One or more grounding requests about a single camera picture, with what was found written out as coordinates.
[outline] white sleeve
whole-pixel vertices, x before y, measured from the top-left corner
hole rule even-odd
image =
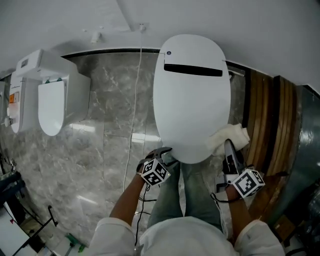
[[[118,218],[103,218],[96,226],[89,256],[133,256],[135,237],[131,227]]]
[[[252,221],[241,231],[234,249],[241,256],[285,256],[279,240],[260,220]]]

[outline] toilet bowl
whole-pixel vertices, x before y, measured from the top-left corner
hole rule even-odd
[[[231,89],[226,58],[212,40],[190,34],[169,38],[154,73],[156,126],[172,156],[182,163],[207,159],[205,141],[228,123]]]
[[[86,117],[91,80],[78,73],[71,61],[40,49],[20,60],[15,73],[39,81],[37,116],[47,135],[55,136],[64,126]]]

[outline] jeans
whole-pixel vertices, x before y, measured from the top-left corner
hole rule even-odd
[[[165,163],[173,159],[168,153],[163,158]],[[173,218],[183,217],[179,201],[180,170],[184,180],[185,217],[192,216],[222,230],[220,211],[211,198],[200,169],[195,164],[178,163],[171,171],[171,176],[160,185],[160,194],[152,209],[148,228]]]

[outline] person's arm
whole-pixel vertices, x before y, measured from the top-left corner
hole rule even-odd
[[[145,182],[136,174],[116,202],[109,218],[101,219],[90,243],[92,256],[133,256],[135,236],[132,221],[137,209],[140,192]]]
[[[229,201],[240,197],[240,194],[233,185],[229,185],[226,188],[226,195]],[[252,221],[252,218],[249,214],[245,200],[243,199],[229,203],[229,208],[231,213],[233,238],[234,241],[236,241],[240,232]]]
[[[239,198],[233,185],[226,189],[228,200]],[[229,203],[234,249],[241,256],[285,256],[283,247],[268,225],[252,220],[243,199]]]
[[[136,174],[129,186],[125,189],[110,213],[110,218],[117,218],[128,223],[130,226],[135,216],[139,196],[145,181]]]

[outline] black cable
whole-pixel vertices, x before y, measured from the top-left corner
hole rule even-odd
[[[144,194],[143,194],[142,210],[141,210],[141,212],[140,212],[140,217],[139,217],[139,219],[138,219],[138,222],[136,223],[136,233],[135,233],[135,243],[134,243],[134,246],[136,246],[136,245],[137,245],[137,242],[138,242],[139,222],[140,222],[140,220],[141,220],[142,213],[144,212],[145,196],[146,196],[147,191],[149,191],[149,190],[150,190],[150,185],[147,184],[146,187],[145,187]]]
[[[235,199],[232,199],[232,200],[219,200],[214,193],[211,193],[210,196],[211,196],[211,198],[212,198],[213,200],[215,200],[215,201],[217,201],[217,202],[219,202],[219,203],[233,203],[233,202],[236,202],[236,201],[242,199],[242,197],[239,196],[239,197],[237,197],[237,198],[235,198]]]
[[[148,215],[151,215],[151,213],[146,212],[146,211],[139,211],[139,212],[135,213],[135,215],[136,215],[136,214],[148,214]]]
[[[157,199],[144,200],[144,199],[141,198],[140,196],[139,196],[139,200],[142,201],[142,202],[155,202],[155,201],[157,201]]]
[[[305,248],[294,249],[294,250],[287,252],[285,254],[285,256],[291,256],[291,255],[294,255],[294,254],[300,253],[300,252],[306,252],[306,249]]]

